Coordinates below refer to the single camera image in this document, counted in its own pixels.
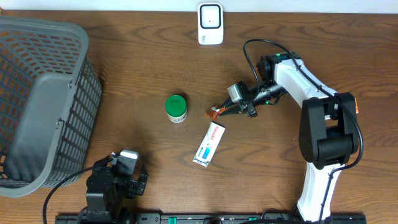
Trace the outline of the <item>red Top chocolate bar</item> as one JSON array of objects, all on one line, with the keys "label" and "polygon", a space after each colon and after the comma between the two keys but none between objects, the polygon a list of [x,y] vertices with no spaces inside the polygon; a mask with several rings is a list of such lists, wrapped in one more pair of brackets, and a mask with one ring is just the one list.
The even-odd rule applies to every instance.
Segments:
[{"label": "red Top chocolate bar", "polygon": [[206,110],[205,116],[215,121],[224,111],[226,111],[225,107],[212,106]]}]

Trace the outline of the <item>white Panadol medicine box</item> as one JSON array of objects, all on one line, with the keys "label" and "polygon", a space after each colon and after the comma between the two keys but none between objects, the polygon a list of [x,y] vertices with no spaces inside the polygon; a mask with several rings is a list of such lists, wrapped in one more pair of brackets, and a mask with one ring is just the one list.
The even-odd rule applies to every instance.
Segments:
[{"label": "white Panadol medicine box", "polygon": [[224,126],[212,121],[192,161],[208,167],[215,155],[225,129]]}]

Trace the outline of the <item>green lid white jar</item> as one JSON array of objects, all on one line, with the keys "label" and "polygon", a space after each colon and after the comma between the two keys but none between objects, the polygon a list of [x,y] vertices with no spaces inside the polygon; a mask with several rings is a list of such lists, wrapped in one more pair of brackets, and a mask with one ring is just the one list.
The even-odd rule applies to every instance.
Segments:
[{"label": "green lid white jar", "polygon": [[181,123],[187,118],[187,102],[180,95],[172,95],[165,102],[165,110],[169,120],[173,123]]}]

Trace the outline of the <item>small orange snack packet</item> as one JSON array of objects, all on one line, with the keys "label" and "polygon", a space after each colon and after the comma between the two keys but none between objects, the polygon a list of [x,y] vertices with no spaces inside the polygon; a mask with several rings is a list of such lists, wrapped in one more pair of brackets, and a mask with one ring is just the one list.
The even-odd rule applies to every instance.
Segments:
[{"label": "small orange snack packet", "polygon": [[356,108],[356,114],[359,114],[359,108],[358,108],[358,102],[357,99],[355,98],[355,108]]}]

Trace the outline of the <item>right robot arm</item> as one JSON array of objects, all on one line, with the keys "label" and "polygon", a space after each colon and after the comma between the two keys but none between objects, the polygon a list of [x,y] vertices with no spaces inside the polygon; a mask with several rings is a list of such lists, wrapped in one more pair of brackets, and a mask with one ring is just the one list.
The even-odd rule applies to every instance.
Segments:
[{"label": "right robot arm", "polygon": [[211,118],[245,113],[257,116],[256,106],[276,104],[289,94],[301,108],[299,148],[307,162],[305,182],[297,209],[302,221],[322,223],[330,217],[336,180],[356,153],[356,102],[350,93],[324,86],[294,52],[262,56],[257,63],[262,82],[228,88],[229,98],[211,108]]}]

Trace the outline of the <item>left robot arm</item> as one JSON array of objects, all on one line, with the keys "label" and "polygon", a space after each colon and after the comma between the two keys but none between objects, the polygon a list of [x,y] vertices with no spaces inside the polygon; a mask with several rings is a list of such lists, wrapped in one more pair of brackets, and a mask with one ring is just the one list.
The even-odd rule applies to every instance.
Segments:
[{"label": "left robot arm", "polygon": [[131,212],[124,208],[126,199],[144,194],[148,173],[141,167],[139,178],[132,175],[136,159],[123,156],[106,157],[95,163],[96,167],[86,181],[86,212],[82,223],[134,223]]}]

